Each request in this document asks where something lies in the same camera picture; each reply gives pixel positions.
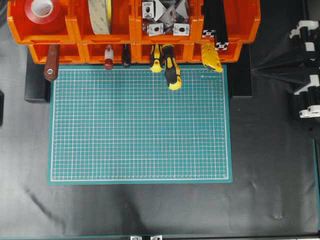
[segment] black tool handle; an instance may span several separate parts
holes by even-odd
[[[121,63],[125,69],[131,67],[131,47],[130,47],[130,44],[123,45]]]
[[[164,63],[165,63],[165,78],[168,87],[171,90],[178,90],[181,88],[180,67],[177,64],[176,56],[174,54],[174,46],[165,44],[162,46]]]
[[[2,91],[0,91],[0,127],[2,126],[3,119],[4,119],[4,102],[5,102],[5,95]]]

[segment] black table surface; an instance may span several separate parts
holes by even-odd
[[[261,0],[261,10],[253,67],[288,48],[301,18],[299,0]],[[24,101],[27,47],[0,15],[0,238],[318,231],[313,142],[292,124],[282,86],[259,76],[252,99],[230,101],[233,183],[48,185],[49,105]]]

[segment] metal bracket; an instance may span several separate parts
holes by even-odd
[[[155,3],[153,1],[144,1],[142,3],[142,18],[153,19],[155,17]]]
[[[186,0],[181,0],[175,9],[175,12],[181,15],[184,19],[189,19],[189,16],[187,13],[188,7],[189,7],[188,2]]]
[[[171,7],[169,7],[159,20],[164,24],[165,29],[173,26],[174,23],[176,22],[175,5],[172,5]]]
[[[166,12],[166,7],[160,2],[160,0],[154,0],[155,4],[155,16],[154,19],[156,22],[162,17],[162,15]]]
[[[164,34],[163,23],[143,24],[142,29],[148,34],[149,37]]]
[[[142,240],[142,236],[130,236],[130,240]]]
[[[173,25],[174,36],[189,36],[190,35],[190,24],[175,23]]]
[[[162,240],[162,235],[151,236],[150,240]]]

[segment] tape roll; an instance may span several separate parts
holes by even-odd
[[[24,12],[35,24],[49,24],[58,18],[60,2],[59,0],[25,0]]]
[[[112,0],[88,0],[88,6],[93,33],[95,35],[111,34]]]

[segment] tool handle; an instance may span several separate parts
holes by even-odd
[[[121,63],[125,69],[130,68],[130,66],[131,66],[130,44],[123,45]]]
[[[46,63],[44,67],[43,75],[45,79],[52,82],[57,79],[59,72],[59,56],[60,56],[60,45],[51,44],[49,45],[48,55],[46,57]]]
[[[109,44],[104,51],[103,67],[105,70],[112,70],[114,68],[114,50],[112,49],[111,44]]]
[[[222,73],[224,70],[214,43],[205,43],[201,45],[201,58],[205,67],[219,73]]]
[[[0,127],[2,126],[3,119],[4,119],[4,101],[5,95],[2,91],[0,91]]]
[[[169,89],[178,90],[182,86],[182,80],[180,76],[180,67],[177,64],[176,56],[174,54],[173,45],[163,45],[165,62],[165,78]]]
[[[159,44],[152,46],[150,54],[150,69],[154,73],[160,73],[163,66],[163,53]]]

